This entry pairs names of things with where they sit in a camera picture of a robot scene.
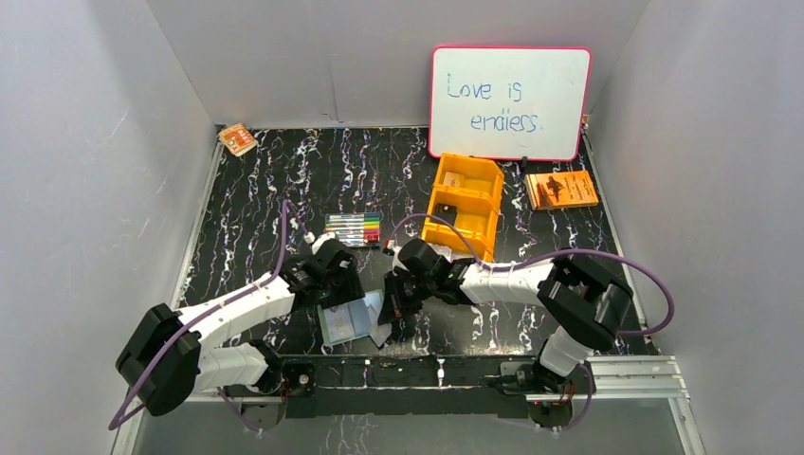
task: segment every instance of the pink whiteboard frame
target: pink whiteboard frame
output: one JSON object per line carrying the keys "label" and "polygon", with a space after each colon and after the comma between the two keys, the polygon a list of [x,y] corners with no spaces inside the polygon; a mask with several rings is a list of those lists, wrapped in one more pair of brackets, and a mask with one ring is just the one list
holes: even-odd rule
{"label": "pink whiteboard frame", "polygon": [[[586,84],[583,87],[583,103],[580,108],[580,117],[578,118],[578,140],[576,143],[576,154],[568,159],[538,159],[528,158],[528,161],[572,161],[577,158],[578,148],[580,147],[580,132],[583,127],[583,112],[586,110],[586,96],[589,94],[589,75],[592,74],[592,51],[588,47],[583,46],[560,46],[560,45],[437,45],[432,50],[432,63],[430,71],[430,84],[429,84],[429,129],[428,129],[428,153],[433,158],[440,158],[432,154],[432,101],[433,90],[435,89],[435,53],[438,49],[571,49],[571,50],[585,50],[589,54],[589,68],[586,70]],[[513,161],[509,156],[478,156],[479,158],[496,159]]]}

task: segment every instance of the table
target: table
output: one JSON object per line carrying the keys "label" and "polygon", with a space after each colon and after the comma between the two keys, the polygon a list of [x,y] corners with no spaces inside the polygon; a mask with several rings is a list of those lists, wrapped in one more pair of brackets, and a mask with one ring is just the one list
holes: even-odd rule
{"label": "table", "polygon": [[[254,130],[252,134],[259,149],[241,157],[221,155],[180,306],[221,296],[273,269],[284,199],[296,205],[316,234],[323,232],[326,213],[378,211],[384,238],[406,215],[427,209],[438,167],[438,160],[427,152],[427,129]],[[538,172],[591,171],[584,141],[580,144],[572,162],[528,166]],[[519,261],[567,246],[617,252],[602,204],[533,211],[520,165],[501,163],[501,168],[505,183],[497,262]],[[407,224],[400,243],[417,236],[421,226],[421,220]],[[300,232],[291,232],[289,250],[304,252],[307,246]],[[391,258],[378,250],[357,251],[356,256],[363,288],[381,289]],[[624,275],[618,264],[605,266]],[[381,350],[368,337],[323,346],[314,308],[256,325],[226,345],[263,339],[280,355],[534,355],[556,328],[537,306],[505,302],[449,306],[431,299],[419,314],[394,324]],[[639,329],[633,308],[623,329]],[[609,354],[656,354],[656,350],[636,337],[619,339]]]}

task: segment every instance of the black marble table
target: black marble table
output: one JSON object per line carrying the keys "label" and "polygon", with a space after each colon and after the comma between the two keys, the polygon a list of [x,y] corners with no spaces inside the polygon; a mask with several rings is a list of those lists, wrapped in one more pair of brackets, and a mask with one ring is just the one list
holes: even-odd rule
{"label": "black marble table", "polygon": [[[180,306],[226,294],[273,269],[279,255],[280,208],[299,209],[306,226],[323,232],[324,215],[382,213],[384,239],[406,215],[427,209],[438,160],[427,151],[427,129],[255,130],[259,149],[241,157],[224,152],[185,280]],[[567,163],[529,164],[539,172],[591,171],[581,141]],[[505,184],[495,260],[518,261],[566,246],[617,252],[602,204],[593,208],[532,211],[518,164],[503,163]],[[418,236],[422,221],[407,224],[398,240]],[[305,251],[291,229],[290,251]],[[368,291],[382,288],[391,258],[359,250],[360,278]],[[623,275],[618,264],[605,263]],[[365,337],[323,346],[316,310],[256,325],[231,339],[235,346],[263,339],[281,355],[534,355],[557,328],[541,307],[494,302],[475,307],[425,301],[419,314],[394,324],[381,350]],[[633,308],[624,330],[638,330]],[[619,339],[609,354],[655,354],[641,337]]]}

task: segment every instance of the marker set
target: marker set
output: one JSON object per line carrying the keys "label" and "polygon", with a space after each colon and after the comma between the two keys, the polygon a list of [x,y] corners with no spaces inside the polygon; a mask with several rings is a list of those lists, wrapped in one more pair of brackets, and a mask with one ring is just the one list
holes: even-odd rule
{"label": "marker set", "polygon": [[379,247],[379,213],[327,213],[327,232],[352,248]]}

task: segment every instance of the gray floor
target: gray floor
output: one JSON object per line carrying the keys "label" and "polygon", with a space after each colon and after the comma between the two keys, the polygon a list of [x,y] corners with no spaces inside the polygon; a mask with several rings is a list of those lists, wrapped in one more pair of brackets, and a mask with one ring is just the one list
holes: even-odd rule
{"label": "gray floor", "polygon": [[186,403],[163,417],[144,416],[134,453],[684,453],[666,399],[594,400],[583,423],[557,438],[527,423],[491,415],[347,415],[283,420],[258,437],[223,403]]}

